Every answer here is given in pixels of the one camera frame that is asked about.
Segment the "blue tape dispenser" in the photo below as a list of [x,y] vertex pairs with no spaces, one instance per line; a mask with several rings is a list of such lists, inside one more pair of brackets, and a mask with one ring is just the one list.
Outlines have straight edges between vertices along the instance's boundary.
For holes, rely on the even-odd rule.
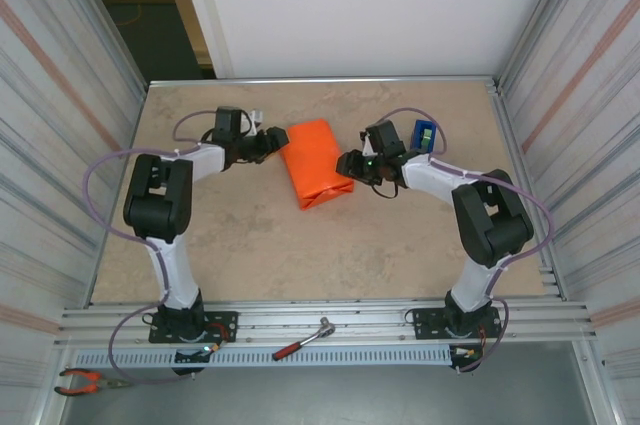
[[[425,150],[420,148],[420,136],[421,136],[422,130],[425,128],[430,128],[433,130],[432,147],[430,150]],[[410,139],[410,148],[423,150],[423,151],[426,151],[427,153],[431,153],[436,143],[437,132],[438,132],[437,125],[434,124],[433,122],[427,121],[427,120],[416,120],[413,128],[413,132],[411,135],[411,139]]]

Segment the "tan wooden door jamb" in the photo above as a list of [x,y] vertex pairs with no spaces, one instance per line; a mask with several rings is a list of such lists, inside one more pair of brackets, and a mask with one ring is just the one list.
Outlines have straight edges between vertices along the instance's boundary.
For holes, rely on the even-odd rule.
[[198,64],[202,68],[213,69],[213,63],[192,0],[174,1]]

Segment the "aluminium table edge rail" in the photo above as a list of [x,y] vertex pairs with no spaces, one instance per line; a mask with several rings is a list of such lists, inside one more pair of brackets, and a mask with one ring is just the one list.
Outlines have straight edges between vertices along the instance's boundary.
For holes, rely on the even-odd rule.
[[424,75],[384,77],[301,77],[301,78],[248,78],[211,80],[153,80],[148,88],[180,86],[240,86],[240,85],[284,85],[284,84],[336,84],[336,83],[412,83],[412,82],[481,82],[494,86],[496,79],[489,75]]

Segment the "aluminium corner post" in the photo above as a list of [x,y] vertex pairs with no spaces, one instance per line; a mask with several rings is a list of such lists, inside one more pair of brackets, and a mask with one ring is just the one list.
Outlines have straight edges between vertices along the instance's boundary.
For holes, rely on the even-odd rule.
[[500,72],[494,77],[494,83],[498,90],[519,70],[521,62],[533,46],[535,37],[543,23],[543,14],[551,7],[551,0],[538,0],[531,16],[529,17],[521,35],[515,43],[512,53],[501,67]]
[[122,34],[122,29],[135,25],[143,15],[143,4],[121,4],[121,5],[107,5],[103,0],[94,0],[97,3],[99,16],[108,22],[107,30],[114,34],[114,39],[120,47],[121,52],[127,60],[127,65],[135,76],[142,81],[145,90],[148,89],[149,81],[146,79],[142,68],[140,67],[140,61],[137,59],[132,51],[132,47]]

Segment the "aluminium mounting rail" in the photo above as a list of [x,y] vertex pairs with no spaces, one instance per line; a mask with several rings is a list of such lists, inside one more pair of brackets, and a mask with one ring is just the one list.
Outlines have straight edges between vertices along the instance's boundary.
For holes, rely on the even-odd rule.
[[[564,342],[593,340],[595,328],[585,304],[554,296],[507,297],[510,311],[506,342]],[[408,311],[441,307],[440,300],[319,300],[207,302],[207,311],[239,314],[237,346],[287,345],[316,331],[325,316],[336,332],[329,345],[395,344],[413,342]],[[115,326],[139,303],[103,303],[62,314],[54,343],[104,348]]]

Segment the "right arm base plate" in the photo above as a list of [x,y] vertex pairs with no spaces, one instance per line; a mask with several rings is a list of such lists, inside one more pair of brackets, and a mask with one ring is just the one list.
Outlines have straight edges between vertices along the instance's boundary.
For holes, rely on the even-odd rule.
[[449,308],[418,308],[411,311],[415,338],[418,340],[479,339],[481,332],[497,338],[503,329],[499,311],[485,307],[470,313]]

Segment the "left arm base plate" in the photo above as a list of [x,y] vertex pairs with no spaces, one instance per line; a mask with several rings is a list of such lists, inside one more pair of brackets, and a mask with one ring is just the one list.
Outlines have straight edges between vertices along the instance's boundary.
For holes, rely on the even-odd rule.
[[163,317],[153,315],[148,341],[152,344],[204,343],[236,341],[237,312],[205,311],[202,316]]

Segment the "red-handled ratchet wrench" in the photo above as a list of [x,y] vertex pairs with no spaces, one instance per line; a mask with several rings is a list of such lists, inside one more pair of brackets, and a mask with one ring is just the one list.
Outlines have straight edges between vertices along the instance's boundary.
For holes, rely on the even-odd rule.
[[298,352],[300,349],[302,349],[303,347],[305,347],[306,345],[308,345],[309,343],[319,340],[319,339],[323,339],[323,338],[327,338],[328,336],[332,335],[335,332],[335,325],[333,323],[331,323],[327,317],[322,317],[320,319],[320,327],[319,329],[314,332],[312,335],[296,341],[276,352],[274,352],[272,354],[272,359],[274,361],[282,361],[285,358],[293,355],[294,353]]

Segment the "orange-handled pliers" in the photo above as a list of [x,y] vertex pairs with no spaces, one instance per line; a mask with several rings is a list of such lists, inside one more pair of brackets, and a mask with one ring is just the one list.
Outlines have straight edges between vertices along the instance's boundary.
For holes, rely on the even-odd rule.
[[54,392],[64,397],[79,397],[97,393],[103,389],[121,389],[132,386],[132,383],[123,379],[104,377],[101,373],[82,368],[65,369],[59,373],[60,377],[79,377],[84,384],[78,387],[56,386]]

